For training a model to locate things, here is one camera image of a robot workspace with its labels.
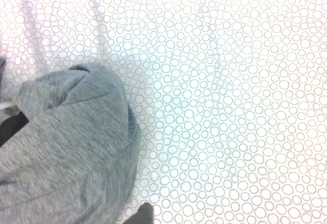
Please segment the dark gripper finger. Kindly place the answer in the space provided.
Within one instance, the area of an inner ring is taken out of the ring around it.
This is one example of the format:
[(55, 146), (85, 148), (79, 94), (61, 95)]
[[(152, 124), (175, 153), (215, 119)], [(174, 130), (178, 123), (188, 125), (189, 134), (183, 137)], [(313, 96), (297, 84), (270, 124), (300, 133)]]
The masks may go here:
[(127, 224), (153, 224), (153, 218), (153, 206), (150, 203), (144, 203), (135, 214), (127, 219)]

